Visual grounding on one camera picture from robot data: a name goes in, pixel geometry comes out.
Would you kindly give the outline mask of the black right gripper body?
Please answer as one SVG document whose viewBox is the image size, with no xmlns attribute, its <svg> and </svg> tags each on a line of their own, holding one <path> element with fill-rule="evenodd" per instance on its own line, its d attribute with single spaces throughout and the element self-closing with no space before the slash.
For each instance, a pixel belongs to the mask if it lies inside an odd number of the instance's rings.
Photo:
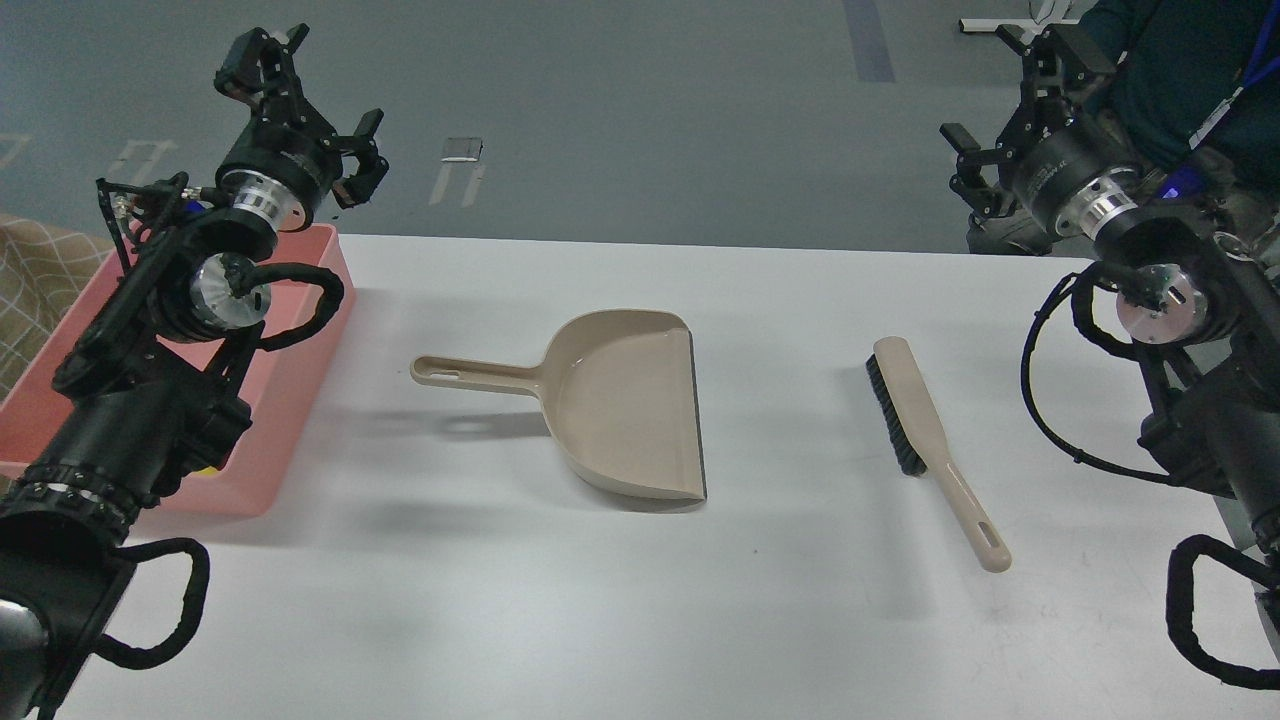
<svg viewBox="0 0 1280 720">
<path fill-rule="evenodd" d="M 1098 126 L 1046 135 L 1000 170 L 1000 183 L 1052 240 L 1096 240 L 1103 225 L 1138 208 L 1139 163 Z"/>
</svg>

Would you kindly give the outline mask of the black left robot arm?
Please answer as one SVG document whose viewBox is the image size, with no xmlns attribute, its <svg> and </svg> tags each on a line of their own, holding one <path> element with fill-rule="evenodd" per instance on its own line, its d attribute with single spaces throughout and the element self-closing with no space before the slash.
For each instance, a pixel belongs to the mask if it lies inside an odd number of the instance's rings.
<svg viewBox="0 0 1280 720">
<path fill-rule="evenodd" d="M 3 493 L 5 719 L 54 717 L 93 656 L 146 670 L 195 638 L 207 550 L 127 537 L 188 474 L 227 465 L 251 425 L 256 355 L 321 333 L 346 299 L 334 270 L 273 261 L 326 193 L 356 208 L 389 169 L 380 109 L 343 135 L 305 97 L 307 35 L 233 42 L 212 83 L 250 118 L 211 184 L 97 182 L 122 277 L 52 374 L 69 416 Z"/>
</svg>

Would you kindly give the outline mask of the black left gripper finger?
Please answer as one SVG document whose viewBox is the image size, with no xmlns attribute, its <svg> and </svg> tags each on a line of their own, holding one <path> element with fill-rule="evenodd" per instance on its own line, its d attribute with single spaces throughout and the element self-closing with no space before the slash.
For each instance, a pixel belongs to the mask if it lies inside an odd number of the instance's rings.
<svg viewBox="0 0 1280 720">
<path fill-rule="evenodd" d="M 384 117 L 380 108 L 374 108 L 360 118 L 352 135 L 330 133 L 321 140 L 328 156 L 339 161 L 347 158 L 356 160 L 355 172 L 338 177 L 332 184 L 332 193 L 344 210 L 369 202 L 390 169 L 376 141 Z"/>
<path fill-rule="evenodd" d="M 244 32 L 215 72 L 214 88 L 244 104 L 256 120 L 307 136 L 328 136 L 332 124 L 305 97 L 294 68 L 294 55 L 308 33 L 308 26 L 294 26 L 283 33 L 264 28 Z"/>
</svg>

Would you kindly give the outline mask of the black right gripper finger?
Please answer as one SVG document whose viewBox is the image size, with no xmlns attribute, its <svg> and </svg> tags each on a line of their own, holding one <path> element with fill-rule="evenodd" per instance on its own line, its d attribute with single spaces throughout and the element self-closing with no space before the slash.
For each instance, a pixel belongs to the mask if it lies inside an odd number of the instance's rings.
<svg viewBox="0 0 1280 720">
<path fill-rule="evenodd" d="M 1018 158 L 1015 149 L 983 149 L 969 131 L 960 123 L 943 123 L 940 133 L 955 151 L 955 172 L 948 187 L 972 210 L 978 219 L 1011 217 L 1019 208 L 1019 201 L 1011 190 L 1000 182 L 987 181 L 984 170 L 988 167 L 1005 167 Z"/>
<path fill-rule="evenodd" d="M 1030 40 L 1014 24 L 1002 24 L 995 33 L 1021 63 L 1019 102 L 1000 141 L 1041 141 L 1065 128 L 1117 72 L 1116 63 L 1075 24 L 1044 26 Z"/>
</svg>

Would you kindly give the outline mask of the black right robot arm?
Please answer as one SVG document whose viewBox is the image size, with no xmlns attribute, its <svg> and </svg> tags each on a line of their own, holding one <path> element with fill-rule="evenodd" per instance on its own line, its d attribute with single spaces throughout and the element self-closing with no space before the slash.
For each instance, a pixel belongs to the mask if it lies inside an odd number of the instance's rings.
<svg viewBox="0 0 1280 720">
<path fill-rule="evenodd" d="M 996 35 L 1021 63 L 1020 100 L 992 149 L 957 123 L 941 127 L 956 151 L 950 181 L 982 219 L 1025 210 L 1051 238 L 1087 237 L 1097 260 L 1064 278 L 1037 313 L 1021 354 L 1028 407 L 1030 357 L 1052 311 L 1071 304 L 1078 332 L 1140 368 L 1151 414 L 1139 445 L 1158 464 L 1140 478 L 1233 498 L 1256 547 L 1207 536 L 1184 539 L 1167 566 L 1170 641 L 1220 682 L 1274 691 L 1277 673 L 1211 656 L 1193 628 L 1194 565 L 1212 559 L 1254 584 L 1277 621 L 1277 290 L 1230 196 L 1231 165 L 1197 149 L 1164 181 L 1085 111 L 1116 67 L 1075 24 L 1015 24 Z"/>
</svg>

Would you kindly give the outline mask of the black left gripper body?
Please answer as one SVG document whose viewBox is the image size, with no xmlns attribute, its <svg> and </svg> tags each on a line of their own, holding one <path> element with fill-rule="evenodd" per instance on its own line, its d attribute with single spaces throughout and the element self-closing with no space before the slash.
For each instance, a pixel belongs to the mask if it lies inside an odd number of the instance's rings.
<svg viewBox="0 0 1280 720">
<path fill-rule="evenodd" d="M 266 190 L 268 218 L 276 231 L 311 227 L 323 197 L 340 174 L 340 156 L 321 140 L 273 122 L 250 122 L 216 170 L 216 186 L 238 206 L 248 188 Z"/>
</svg>

